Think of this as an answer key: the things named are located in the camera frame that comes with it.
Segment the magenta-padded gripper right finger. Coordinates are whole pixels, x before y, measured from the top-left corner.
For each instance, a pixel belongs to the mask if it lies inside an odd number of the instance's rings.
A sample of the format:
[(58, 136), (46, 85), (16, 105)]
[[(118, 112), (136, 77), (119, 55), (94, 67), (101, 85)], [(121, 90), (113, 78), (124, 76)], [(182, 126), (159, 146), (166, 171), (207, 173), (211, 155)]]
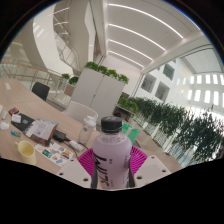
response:
[(140, 188), (161, 179), (171, 172), (156, 155), (146, 155), (136, 147), (132, 147), (130, 172), (134, 186)]

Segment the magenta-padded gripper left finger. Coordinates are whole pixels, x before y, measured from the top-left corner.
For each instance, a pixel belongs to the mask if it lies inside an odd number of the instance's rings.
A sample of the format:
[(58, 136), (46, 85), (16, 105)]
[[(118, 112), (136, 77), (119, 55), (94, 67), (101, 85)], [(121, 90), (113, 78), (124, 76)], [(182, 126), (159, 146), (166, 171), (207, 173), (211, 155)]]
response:
[(84, 188), (97, 188), (93, 151), (84, 152), (77, 159), (72, 158), (57, 172), (57, 176)]

